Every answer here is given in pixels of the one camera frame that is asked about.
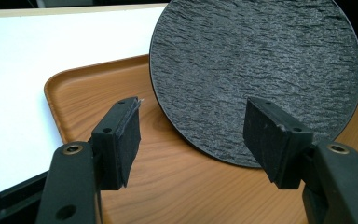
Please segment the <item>wooden tray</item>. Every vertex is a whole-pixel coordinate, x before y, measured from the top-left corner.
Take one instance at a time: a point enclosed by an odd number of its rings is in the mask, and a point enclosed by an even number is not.
[[[63,142],[87,141],[118,100],[137,95],[142,141],[129,185],[103,191],[105,223],[307,223],[299,190],[216,161],[175,132],[152,90],[148,56],[61,72],[45,86]]]

